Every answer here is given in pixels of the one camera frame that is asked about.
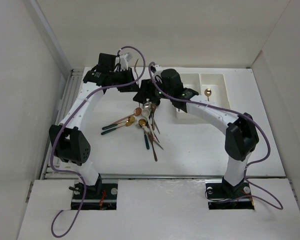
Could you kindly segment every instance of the silver spoon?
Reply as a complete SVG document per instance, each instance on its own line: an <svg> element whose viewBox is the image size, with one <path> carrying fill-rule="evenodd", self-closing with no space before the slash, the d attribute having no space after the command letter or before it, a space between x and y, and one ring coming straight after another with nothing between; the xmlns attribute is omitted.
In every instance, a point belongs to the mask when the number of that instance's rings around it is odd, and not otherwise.
<svg viewBox="0 0 300 240"><path fill-rule="evenodd" d="M146 118L146 120L148 121L149 125L150 125L150 120L149 120L149 116L150 116L150 111L149 109L143 109L141 112L142 116L144 116ZM154 131L152 130L152 127L150 126L150 131L152 133L152 136L155 135Z"/></svg>

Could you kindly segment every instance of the white compartment tray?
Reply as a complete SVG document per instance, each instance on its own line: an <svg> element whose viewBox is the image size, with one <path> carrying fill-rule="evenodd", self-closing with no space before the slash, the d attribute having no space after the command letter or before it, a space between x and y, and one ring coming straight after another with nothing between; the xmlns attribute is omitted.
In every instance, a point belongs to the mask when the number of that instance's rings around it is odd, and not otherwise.
<svg viewBox="0 0 300 240"><path fill-rule="evenodd" d="M211 89L209 101L219 107L229 109L230 104L227 95L225 78L223 74L217 73L180 73L181 81L185 88L190 88L197 91L201 95L205 95L206 89ZM205 121L197 116L188 114L182 110L176 109L177 119L196 119L201 123Z"/></svg>

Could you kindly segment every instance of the utensil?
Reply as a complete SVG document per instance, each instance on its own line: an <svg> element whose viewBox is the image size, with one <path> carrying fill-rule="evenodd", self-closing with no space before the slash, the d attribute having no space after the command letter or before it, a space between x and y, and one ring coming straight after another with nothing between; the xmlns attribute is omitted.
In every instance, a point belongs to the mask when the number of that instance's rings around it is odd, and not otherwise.
<svg viewBox="0 0 300 240"><path fill-rule="evenodd" d="M155 127L156 127L156 130L157 130L158 133L160 134L159 128L158 128L157 123L156 123L156 120L154 120L154 125L155 125Z"/></svg>
<svg viewBox="0 0 300 240"><path fill-rule="evenodd" d="M149 116L150 116L150 110L149 109L143 109L141 112L142 116L144 116L146 118L146 120L148 121L148 123L150 124L150 120L149 120ZM152 127L150 127L150 131L152 133L152 136L155 135L154 131L152 130Z"/></svg>
<svg viewBox="0 0 300 240"><path fill-rule="evenodd" d="M139 122L136 120L134 120L134 125L136 126L137 129L141 129L142 126L139 124Z"/></svg>
<svg viewBox="0 0 300 240"><path fill-rule="evenodd" d="M133 119L135 118L134 116L129 116L125 122L120 122L120 123L115 123L115 124L111 124L111 125L108 125L108 126L104 126L102 128L102 130L111 129L113 127L119 126L120 124L126 124L130 121L131 117L133 117Z"/></svg>
<svg viewBox="0 0 300 240"><path fill-rule="evenodd" d="M154 160L155 160L156 162L158 162L157 154L156 154L155 147L154 147L154 136L151 135L151 134L148 132L148 137L149 137L149 140L150 140L150 143L151 143L151 146L152 146L152 151L153 151L153 157L154 157Z"/></svg>
<svg viewBox="0 0 300 240"><path fill-rule="evenodd" d="M151 102L149 102L149 101L147 101L146 103L144 103L143 105L142 105L142 108L143 109L151 109Z"/></svg>
<svg viewBox="0 0 300 240"><path fill-rule="evenodd" d="M150 129L149 122L146 122L145 125L147 126L148 129ZM159 138L157 137L156 134L154 134L154 138L153 139L156 139L160 143Z"/></svg>
<svg viewBox="0 0 300 240"><path fill-rule="evenodd" d="M145 141L145 147L146 149L150 149L150 146L149 146L149 142L148 142L148 138L147 138L147 132L145 130L145 125L146 125L146 120L145 119L140 119L138 121L138 125L142 127L143 129L143 135L144 135L144 141Z"/></svg>
<svg viewBox="0 0 300 240"><path fill-rule="evenodd" d="M152 112L152 130L155 130L155 111L157 109L157 105L154 103L150 104L151 112Z"/></svg>
<svg viewBox="0 0 300 240"><path fill-rule="evenodd" d="M143 105L142 105L142 108L143 109L151 109L151 102L149 102L149 101L147 101L146 103L144 103ZM156 129L157 129L157 131L158 131L158 133L160 134L160 130L159 130L159 128L158 128L158 125L157 125L157 123L156 123L156 120L153 120L154 121L154 126L156 127Z"/></svg>
<svg viewBox="0 0 300 240"><path fill-rule="evenodd" d="M125 120L125 119L127 119L127 118L129 118L129 117L131 117L131 116L136 116L136 117L137 117L137 116L139 116L139 115L141 114L141 112L142 112L141 107L137 107L137 108L133 111L133 114L131 114L131 115L129 115L129 116L126 116L126 117L124 117L124 118L121 118L120 120L115 121L115 122L111 123L110 125L116 124L116 123L118 123L118 122L120 122L120 121L122 121L122 120Z"/></svg>
<svg viewBox="0 0 300 240"><path fill-rule="evenodd" d="M112 132L112 131L114 131L114 130L117 130L117 129L121 128L121 127L124 127L124 126L129 127L129 126L132 125L134 122L135 122L135 117L134 117L134 116L131 116L130 119L129 119L129 121L126 122L124 125L119 126L119 127L115 127L115 128L112 128L112 129L109 129L109 130L106 130L106 131L103 131L103 132L101 133L101 135L108 134L108 133L110 133L110 132Z"/></svg>
<svg viewBox="0 0 300 240"><path fill-rule="evenodd" d="M155 140L154 138L153 138L153 142L155 143L155 144L157 144L158 146L159 146L159 148L161 148L162 150L164 150L164 148L157 142L157 140Z"/></svg>
<svg viewBox="0 0 300 240"><path fill-rule="evenodd" d="M211 89L210 88L207 88L205 91L204 91L204 95L206 95L208 97L208 101L209 101L209 97L211 96Z"/></svg>

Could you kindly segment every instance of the cable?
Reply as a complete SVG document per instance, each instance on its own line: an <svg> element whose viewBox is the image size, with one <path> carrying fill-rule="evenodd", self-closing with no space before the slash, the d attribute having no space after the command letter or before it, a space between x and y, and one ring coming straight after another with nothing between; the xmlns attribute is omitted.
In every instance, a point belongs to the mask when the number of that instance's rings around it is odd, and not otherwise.
<svg viewBox="0 0 300 240"><path fill-rule="evenodd" d="M207 193L208 193L208 190L205 190L205 192L204 192L205 198L208 199L208 200L210 200L210 201L212 201L212 202L221 202L221 201L224 201L224 200L227 200L227 199L228 199L228 198L224 198L224 199L220 199L220 200L210 199L210 198L208 198Z"/></svg>
<svg viewBox="0 0 300 240"><path fill-rule="evenodd" d="M106 190L103 190L103 192L102 192L102 198L99 201L100 210L102 208L102 205L104 204L105 197L106 197Z"/></svg>
<svg viewBox="0 0 300 240"><path fill-rule="evenodd" d="M80 212L80 210L81 210L81 208L82 208L82 205L83 205L83 203L84 203L84 199L85 199L86 193L87 193L87 184L86 184L84 178L81 176L81 174L80 174L79 172L71 171L71 170L59 170L59 169L55 168L55 166L54 166L54 152L55 152L55 150L56 150L57 143L58 143L58 141L59 141L59 138L60 138L62 132L64 131L64 129L65 129L66 126L68 125L68 123L69 123L69 122L71 121L71 119L77 114L77 112L82 108L82 106L85 105L85 103L87 102L87 100L88 100L93 94L95 94L95 93L97 93L97 92L99 92L99 91L101 91L101 90L105 90L105 89L121 88L121 87L126 87L126 86L129 86L129 85L135 84L135 83L138 82L138 81L140 80L140 78L143 76L143 74L145 73L145 70L146 70L146 60L145 60L144 55L143 55L137 48L135 48L135 47L133 47L133 46L124 46L124 47L120 48L119 51L117 52L117 55L119 55L119 53L120 53L123 49L133 49L133 50L137 51L137 52L140 54L140 56L142 57L142 60L143 60L143 70L142 70L140 76L139 76L136 80L134 80L134 81L132 81L132 82L129 82L129 83L125 83L125 84L121 84L121 85L113 85L113 86L104 86L104 87L100 87L100 88L98 88L98 89L92 91L92 92L86 97L86 99L78 106L78 108L70 115L70 117L68 117L68 119L67 119L67 120L65 121L65 123L62 125L60 131L59 131L58 134L56 135L56 138L55 138L55 140L54 140L54 142L53 142L52 150L51 150L51 155L50 155L50 166L51 166L52 170L54 170L54 171L57 172L57 173L75 174L75 175L77 175L77 176L81 179L81 181L82 181L82 183L83 183L83 195L82 195L82 200L81 200L80 206L79 206L79 208L78 208L78 210L77 210L77 212L76 212L76 214L75 214L75 216L74 216L74 218L73 218L73 221L72 221L70 227L68 228L68 230L67 230L64 234L62 234L62 235L56 235L55 232L54 232L54 224L55 224L55 221L56 221L57 217L58 217L64 210L61 210L60 212L58 212L58 214L54 217L54 219L53 219L53 221L52 221L52 224L51 224L51 233L52 233L52 235L53 235L55 238L62 238L62 237L64 237L65 235L67 235L67 233L71 230L71 228L73 227L73 225L74 225L74 223L75 223L75 221L76 221L76 219L77 219L77 217L78 217L78 214L79 214L79 212Z"/></svg>
<svg viewBox="0 0 300 240"><path fill-rule="evenodd" d="M208 107L208 108L212 108L212 109L216 109L216 110L221 110L221 111L224 111L224 112L228 112L228 113L232 113L232 114L236 114L238 115L239 117L241 118L244 118L245 120L251 122L253 125L255 125L255 127L260 131L261 135L263 136L264 140L265 140L265 143L266 143L266 146L267 146L267 153L265 155L265 157L261 158L260 160L255 160L255 161L252 161L252 162L249 162L247 165L246 165L246 168L244 170L244 175L243 175L243 179L249 183L250 185L252 186L255 186L256 188L258 189L261 189L262 191L266 192L267 194L269 194L271 197L274 198L274 200L276 200L278 202L278 204L280 205L280 207L268 202L267 200L261 198L261 197L258 197L258 196L254 196L254 195L246 195L246 196L241 196L241 197L237 197L237 198L234 198L234 199L230 199L230 200L225 200L225 201L219 201L218 203L229 203L229 202L232 202L234 200L239 200L239 199L243 199L243 198L256 198L256 199L259 199L269 205L271 205L272 207L276 208L276 209L279 209L279 210L282 210L284 209L284 206L281 204L281 202L279 201L279 199L273 195L271 192L269 192L268 190L264 189L263 187L261 186L258 186L256 185L255 183L252 183L248 180L247 178L247 169L249 166L251 166L252 164L257 164L257 163L261 163L263 161L265 161L269 156L270 156L270 152L271 152L271 147L270 147L270 143L269 143L269 140L266 136L266 133L262 130L262 128L255 122L253 121L251 118L249 118L248 116L238 112L238 111L235 111L235 110L231 110L231 109L226 109L226 108L223 108L223 107L219 107L219 106L214 106L214 105L209 105L209 104L206 104L206 103L203 103L203 102L198 102L198 101L191 101L191 100L184 100L184 99L179 99L179 98L175 98L173 96L170 96L168 94L166 94L165 92L163 92L160 87L157 85L156 83L156 80L154 79L154 76L152 75L152 71L151 71L151 67L155 65L154 62L151 62L148 66L148 70L149 70L149 75L150 75L150 78L151 78L151 81L153 83L153 85L155 86L155 88L161 92L167 99L170 99L170 100L174 100L174 101L178 101L178 102L182 102L182 103L190 103L190 104L197 104L197 105L201 105L201 106L205 106L205 107Z"/></svg>

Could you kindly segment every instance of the white table surface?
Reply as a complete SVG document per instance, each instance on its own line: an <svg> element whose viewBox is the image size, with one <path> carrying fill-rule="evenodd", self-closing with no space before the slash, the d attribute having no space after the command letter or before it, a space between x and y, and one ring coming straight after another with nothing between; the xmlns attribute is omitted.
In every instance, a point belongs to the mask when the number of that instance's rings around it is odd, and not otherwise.
<svg viewBox="0 0 300 240"><path fill-rule="evenodd" d="M117 210L84 210L63 240L300 240L300 212L287 179L253 179L283 204L277 210L254 200L255 210L209 210L205 181L120 180ZM73 180L36 180L18 240L53 240L52 220L70 209ZM252 194L275 203L251 186ZM61 213L63 234L75 210Z"/></svg>
<svg viewBox="0 0 300 240"><path fill-rule="evenodd" d="M84 69L83 76L90 70ZM285 176L268 118L251 69L175 68L179 73L223 74L230 108L247 112L265 131L271 144L267 161L251 166L248 176ZM142 79L148 79L148 70ZM141 129L134 125L101 136L102 127L115 122L139 106L133 102L135 92L120 93L108 89L97 103L83 131L91 145L90 159L101 174L164 175L164 176L223 176L228 163L225 136L210 124L176 118L176 110L167 99L162 99L155 112L161 134L157 134L161 150L155 146L158 162L152 149L145 147ZM266 154L266 143L260 142L249 161Z"/></svg>

